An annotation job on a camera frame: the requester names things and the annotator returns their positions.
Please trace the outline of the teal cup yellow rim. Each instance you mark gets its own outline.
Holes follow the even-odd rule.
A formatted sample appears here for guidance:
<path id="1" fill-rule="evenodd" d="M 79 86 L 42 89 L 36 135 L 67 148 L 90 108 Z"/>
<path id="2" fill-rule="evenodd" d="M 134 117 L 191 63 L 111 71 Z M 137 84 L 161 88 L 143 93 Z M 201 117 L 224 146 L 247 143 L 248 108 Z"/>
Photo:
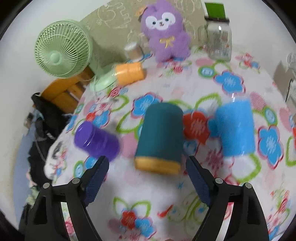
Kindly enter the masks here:
<path id="1" fill-rule="evenodd" d="M 181 170 L 183 140 L 182 109 L 168 102 L 150 105 L 138 139 L 135 168 L 177 175 Z"/>

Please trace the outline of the purple plastic cup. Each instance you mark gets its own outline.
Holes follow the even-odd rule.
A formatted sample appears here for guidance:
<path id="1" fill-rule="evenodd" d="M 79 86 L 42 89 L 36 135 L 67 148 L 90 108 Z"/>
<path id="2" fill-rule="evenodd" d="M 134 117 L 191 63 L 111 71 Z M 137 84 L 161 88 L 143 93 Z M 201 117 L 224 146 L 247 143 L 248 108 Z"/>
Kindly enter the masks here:
<path id="1" fill-rule="evenodd" d="M 112 161 L 120 151 L 120 143 L 116 135 L 96 127 L 89 121 L 79 125 L 75 132 L 74 143 L 76 147 L 97 159 L 105 156 Z"/>

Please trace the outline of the light blue cup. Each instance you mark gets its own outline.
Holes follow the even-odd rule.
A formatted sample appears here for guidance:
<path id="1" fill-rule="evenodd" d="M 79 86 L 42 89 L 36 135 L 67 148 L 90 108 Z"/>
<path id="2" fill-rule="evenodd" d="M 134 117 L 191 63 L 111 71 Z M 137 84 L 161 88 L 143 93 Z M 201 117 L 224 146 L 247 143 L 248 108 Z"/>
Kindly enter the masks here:
<path id="1" fill-rule="evenodd" d="M 254 120 L 248 98 L 232 98 L 219 106 L 208 120 L 210 137 L 219 138 L 224 157 L 255 151 Z"/>

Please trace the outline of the orange plastic cup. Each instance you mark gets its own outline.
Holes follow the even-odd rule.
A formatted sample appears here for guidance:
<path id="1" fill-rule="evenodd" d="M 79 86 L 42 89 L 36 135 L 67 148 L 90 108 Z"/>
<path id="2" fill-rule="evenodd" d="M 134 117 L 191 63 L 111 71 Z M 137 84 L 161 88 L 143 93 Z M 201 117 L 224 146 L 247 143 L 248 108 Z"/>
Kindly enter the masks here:
<path id="1" fill-rule="evenodd" d="M 145 74 L 140 62 L 118 64 L 115 66 L 115 75 L 119 86 L 130 85 L 144 80 Z"/>

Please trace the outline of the white folded t-shirt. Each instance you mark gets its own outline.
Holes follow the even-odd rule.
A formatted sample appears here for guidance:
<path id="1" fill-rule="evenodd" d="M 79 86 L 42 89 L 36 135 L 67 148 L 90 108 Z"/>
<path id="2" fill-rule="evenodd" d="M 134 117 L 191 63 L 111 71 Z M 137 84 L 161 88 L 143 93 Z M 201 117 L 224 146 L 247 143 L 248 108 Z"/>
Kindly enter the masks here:
<path id="1" fill-rule="evenodd" d="M 54 144 L 49 149 L 46 163 L 44 166 L 44 173 L 49 180 L 56 182 L 57 178 L 61 176 L 66 169 L 66 154 L 67 147 L 62 141 Z"/>

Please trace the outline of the black clothes pile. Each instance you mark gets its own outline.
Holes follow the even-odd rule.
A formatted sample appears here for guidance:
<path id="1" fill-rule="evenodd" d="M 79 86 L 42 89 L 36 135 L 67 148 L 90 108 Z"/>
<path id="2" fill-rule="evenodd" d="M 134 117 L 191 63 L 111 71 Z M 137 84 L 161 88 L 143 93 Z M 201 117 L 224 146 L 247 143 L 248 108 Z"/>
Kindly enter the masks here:
<path id="1" fill-rule="evenodd" d="M 48 156 L 49 148 L 54 144 L 57 137 L 69 121 L 66 113 L 55 104 L 44 99 L 40 93 L 31 96 L 37 116 L 33 124 L 33 143 L 28 153 L 30 165 L 29 174 L 32 181 L 42 187 L 44 183 L 51 183 L 51 179 L 46 177 L 44 167 Z"/>

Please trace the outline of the green desk fan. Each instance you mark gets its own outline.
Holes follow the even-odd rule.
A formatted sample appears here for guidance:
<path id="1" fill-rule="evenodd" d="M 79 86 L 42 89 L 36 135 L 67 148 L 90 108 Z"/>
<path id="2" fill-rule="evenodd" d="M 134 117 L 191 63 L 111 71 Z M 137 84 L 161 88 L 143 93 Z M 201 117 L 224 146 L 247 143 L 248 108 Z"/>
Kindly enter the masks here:
<path id="1" fill-rule="evenodd" d="M 93 92 L 106 90 L 116 82 L 113 66 L 102 65 L 98 45 L 78 21 L 62 20 L 49 24 L 38 35 L 34 54 L 37 64 L 58 78 L 76 77 L 90 67 L 94 77 L 86 79 Z"/>

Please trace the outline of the cotton swab container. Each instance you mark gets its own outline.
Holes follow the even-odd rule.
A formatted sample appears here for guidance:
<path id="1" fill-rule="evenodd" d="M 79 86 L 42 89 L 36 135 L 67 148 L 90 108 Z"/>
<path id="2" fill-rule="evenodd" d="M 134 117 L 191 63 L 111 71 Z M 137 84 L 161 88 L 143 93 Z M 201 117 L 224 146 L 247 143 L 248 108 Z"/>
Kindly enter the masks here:
<path id="1" fill-rule="evenodd" d="M 128 43 L 124 51 L 126 57 L 132 62 L 139 62 L 144 57 L 143 50 L 137 42 Z"/>

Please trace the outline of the beige patterned board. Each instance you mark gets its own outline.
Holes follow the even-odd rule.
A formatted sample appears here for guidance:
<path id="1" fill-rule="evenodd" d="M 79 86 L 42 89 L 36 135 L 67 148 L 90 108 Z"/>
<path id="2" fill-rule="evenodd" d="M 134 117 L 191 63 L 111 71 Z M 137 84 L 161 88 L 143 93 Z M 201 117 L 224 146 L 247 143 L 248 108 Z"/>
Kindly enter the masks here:
<path id="1" fill-rule="evenodd" d="M 137 42 L 145 53 L 148 40 L 141 31 L 137 12 L 156 1 L 109 1 L 86 16 L 81 23 L 93 40 L 91 62 L 106 66 L 126 60 L 124 47 Z M 198 46 L 198 28 L 205 24 L 205 11 L 199 0 L 169 1 L 183 17 L 186 32 L 191 36 L 191 46 Z"/>

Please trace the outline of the glass jar green lid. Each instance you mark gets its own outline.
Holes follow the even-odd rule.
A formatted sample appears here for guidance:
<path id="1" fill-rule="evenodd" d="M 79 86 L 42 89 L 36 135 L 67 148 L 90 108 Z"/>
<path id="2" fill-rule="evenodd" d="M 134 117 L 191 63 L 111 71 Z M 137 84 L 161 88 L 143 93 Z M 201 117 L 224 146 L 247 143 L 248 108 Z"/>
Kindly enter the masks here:
<path id="1" fill-rule="evenodd" d="M 198 28 L 199 41 L 211 59 L 229 62 L 232 55 L 232 31 L 224 4 L 206 2 L 205 7 L 206 23 Z"/>

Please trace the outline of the purple plush bunny toy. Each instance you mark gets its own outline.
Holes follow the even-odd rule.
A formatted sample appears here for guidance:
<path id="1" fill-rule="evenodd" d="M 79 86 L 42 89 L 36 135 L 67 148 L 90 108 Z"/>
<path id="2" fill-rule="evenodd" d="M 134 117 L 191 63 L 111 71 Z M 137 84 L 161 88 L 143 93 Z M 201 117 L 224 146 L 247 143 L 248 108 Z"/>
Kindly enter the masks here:
<path id="1" fill-rule="evenodd" d="M 148 5 L 140 24 L 157 62 L 190 56 L 190 35 L 185 31 L 183 17 L 169 2 Z"/>

